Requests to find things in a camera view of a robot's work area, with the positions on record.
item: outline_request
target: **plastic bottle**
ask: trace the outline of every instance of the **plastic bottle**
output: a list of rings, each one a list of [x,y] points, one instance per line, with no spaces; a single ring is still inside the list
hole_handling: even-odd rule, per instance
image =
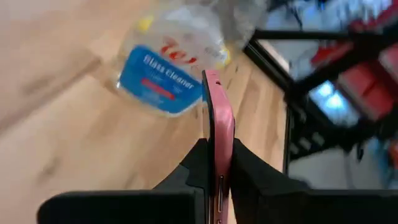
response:
[[[227,14],[215,10],[217,1],[210,3],[168,3],[166,9],[135,24],[119,52],[119,59],[125,63],[117,87],[169,116],[193,107],[202,94],[201,71],[227,65],[233,48],[242,47],[254,30],[253,26],[239,31],[238,25],[226,29]],[[245,20],[242,11],[237,13],[239,19],[234,14],[232,11],[230,21]],[[228,34],[234,38],[226,41]]]

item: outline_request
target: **bottle label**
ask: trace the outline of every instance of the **bottle label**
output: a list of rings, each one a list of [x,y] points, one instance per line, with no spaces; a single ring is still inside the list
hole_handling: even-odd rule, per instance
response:
[[[178,114],[201,97],[201,83],[144,45],[130,53],[120,85],[144,103]]]

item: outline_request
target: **red object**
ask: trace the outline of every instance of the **red object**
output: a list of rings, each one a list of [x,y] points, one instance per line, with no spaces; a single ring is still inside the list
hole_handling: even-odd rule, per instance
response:
[[[163,95],[163,96],[169,98],[170,100],[174,100],[174,99],[175,99],[175,96],[174,96],[173,94],[171,94],[171,92],[169,92],[169,91],[163,89],[162,87],[156,85],[155,83],[151,82],[151,81],[150,81],[149,79],[147,79],[147,78],[143,78],[143,79],[141,80],[141,83],[142,83],[144,86],[150,88],[151,90],[154,90],[155,92],[157,92],[157,93],[159,93],[159,94],[161,94],[161,95]]]
[[[373,63],[362,63],[345,71],[339,77],[338,84],[343,94],[351,102],[355,102],[357,110],[368,118],[377,120],[391,111],[394,99],[383,83],[374,76]]]
[[[388,9],[367,24],[357,20],[349,27],[358,31],[374,30],[393,19],[398,19],[398,0],[394,0]],[[311,63],[317,67],[332,62],[350,48],[352,45],[346,42],[337,42],[330,47],[319,46]],[[377,120],[388,114],[394,102],[398,100],[398,44],[382,52],[380,62],[363,62],[345,71],[339,77],[338,88],[341,88],[353,106],[368,118]]]

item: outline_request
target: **shelving unit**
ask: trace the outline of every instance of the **shelving unit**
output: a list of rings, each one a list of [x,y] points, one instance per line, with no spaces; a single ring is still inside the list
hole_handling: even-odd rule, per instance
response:
[[[338,41],[348,43],[349,48],[329,63],[314,68],[311,74],[295,80],[262,46],[260,40]],[[336,124],[309,93],[324,85],[325,82],[335,83],[341,74],[357,64],[377,59],[384,49],[397,42],[398,19],[387,23],[377,32],[264,29],[255,31],[244,52],[285,92],[287,127],[284,172],[288,171],[290,161],[336,146],[345,152],[350,152],[354,145],[358,145],[360,159],[363,154],[360,146],[365,140],[373,136],[379,139],[389,139],[396,134],[398,128],[397,103],[391,112],[381,119],[369,119],[358,113],[357,122],[351,125],[342,125]]]

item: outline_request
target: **black frame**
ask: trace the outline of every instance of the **black frame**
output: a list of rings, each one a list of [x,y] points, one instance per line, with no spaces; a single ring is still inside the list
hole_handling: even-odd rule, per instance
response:
[[[284,40],[348,40],[353,44],[344,56],[328,65],[317,68],[312,74],[299,80],[293,81],[290,75],[282,68],[279,62],[257,41],[261,39],[284,39]],[[362,118],[350,128],[334,125],[320,108],[308,97],[307,93],[323,82],[336,80],[340,73],[352,66],[377,58],[379,53],[398,42],[398,21],[385,26],[382,32],[303,32],[303,31],[282,31],[282,30],[256,30],[252,39],[244,49],[244,53],[285,92],[287,103],[287,125],[285,134],[284,149],[284,173],[288,173],[289,161],[298,159],[309,154],[320,152],[333,146],[341,146],[344,151],[350,152],[357,143],[377,136],[381,139],[388,139],[395,135],[398,127],[398,105],[394,106],[392,112],[373,122]],[[293,155],[289,150],[292,141],[298,140],[292,134],[292,125],[305,123],[304,132],[318,132],[325,137],[322,146],[311,147],[299,151]]]

